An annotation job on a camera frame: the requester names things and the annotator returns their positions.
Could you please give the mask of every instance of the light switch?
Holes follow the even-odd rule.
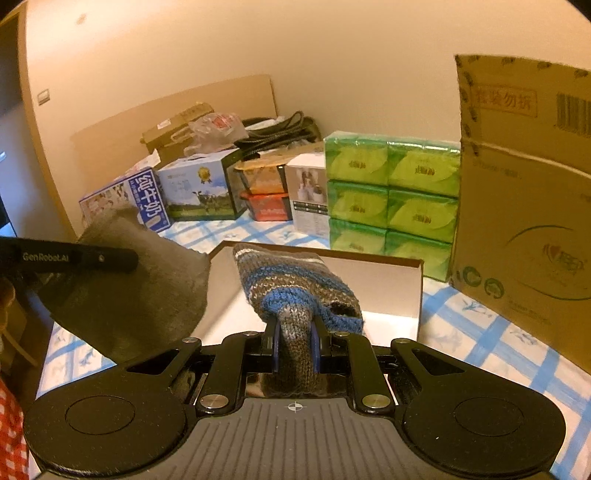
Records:
[[[43,105],[44,103],[47,103],[50,100],[49,97],[49,90],[43,90],[41,93],[37,94],[37,102],[39,102],[39,105]]]

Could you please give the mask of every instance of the barcode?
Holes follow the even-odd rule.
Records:
[[[557,93],[556,126],[577,135],[591,136],[591,102]]]

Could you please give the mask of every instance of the crosshair marking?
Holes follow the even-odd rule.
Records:
[[[286,408],[289,408],[291,411],[300,411],[302,408],[305,408],[305,406],[295,401],[286,406]]]

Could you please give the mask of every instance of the open cardboard box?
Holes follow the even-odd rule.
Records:
[[[591,373],[591,74],[460,55],[453,286]]]
[[[204,345],[215,345],[232,333],[262,332],[265,323],[248,304],[232,254],[236,242],[224,241],[210,254],[211,270],[205,315],[193,331]],[[382,257],[315,248],[265,245],[279,252],[320,256],[331,272],[355,293],[373,345],[390,346],[395,338],[417,339],[423,296],[420,260]]]

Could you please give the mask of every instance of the door frame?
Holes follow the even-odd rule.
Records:
[[[75,241],[77,239],[76,233],[72,228],[72,223],[68,218],[64,204],[61,201],[60,194],[57,191],[56,184],[51,175],[51,169],[47,162],[45,151],[43,150],[43,144],[41,142],[41,135],[37,126],[37,118],[35,117],[35,111],[33,110],[33,96],[31,94],[31,85],[29,83],[29,73],[27,65],[27,2],[21,2],[17,5],[3,20],[0,21],[0,28],[10,20],[17,17],[18,30],[17,30],[17,49],[18,49],[18,73],[21,84],[21,97],[22,103],[25,109],[25,117],[27,119],[27,127],[31,134],[31,140],[33,141],[33,147],[35,149],[35,155],[37,156],[37,162],[43,180],[47,187],[49,197],[56,207],[57,214],[60,218],[60,222],[69,240]]]

